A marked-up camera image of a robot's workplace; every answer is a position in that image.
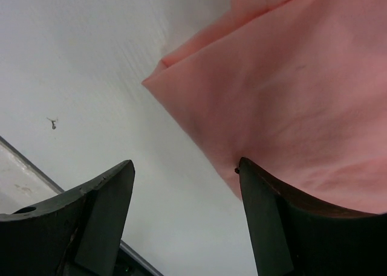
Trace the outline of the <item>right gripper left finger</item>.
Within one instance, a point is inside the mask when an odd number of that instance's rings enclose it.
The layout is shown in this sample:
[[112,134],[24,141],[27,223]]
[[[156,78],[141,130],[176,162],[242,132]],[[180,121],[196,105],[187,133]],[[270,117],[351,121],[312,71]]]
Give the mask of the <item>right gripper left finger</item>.
[[45,201],[1,215],[1,275],[112,275],[135,170],[126,160]]

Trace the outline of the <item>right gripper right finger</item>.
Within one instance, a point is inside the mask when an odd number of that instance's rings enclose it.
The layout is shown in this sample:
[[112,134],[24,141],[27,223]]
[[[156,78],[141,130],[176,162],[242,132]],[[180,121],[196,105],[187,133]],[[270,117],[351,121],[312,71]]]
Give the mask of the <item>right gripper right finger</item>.
[[236,168],[259,275],[385,275],[386,215],[320,200],[241,158]]

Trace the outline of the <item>pink t-shirt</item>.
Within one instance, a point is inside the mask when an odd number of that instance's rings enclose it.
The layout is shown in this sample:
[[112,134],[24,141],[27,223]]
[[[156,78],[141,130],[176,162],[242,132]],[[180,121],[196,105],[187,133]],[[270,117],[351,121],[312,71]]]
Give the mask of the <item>pink t-shirt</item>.
[[230,0],[143,82],[240,195],[242,157],[386,211],[386,0]]

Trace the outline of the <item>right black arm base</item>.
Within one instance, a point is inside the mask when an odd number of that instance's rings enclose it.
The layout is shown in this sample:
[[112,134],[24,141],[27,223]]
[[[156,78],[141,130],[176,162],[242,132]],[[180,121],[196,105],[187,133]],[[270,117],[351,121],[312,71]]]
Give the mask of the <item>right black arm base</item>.
[[124,241],[121,241],[113,276],[163,276],[163,274]]

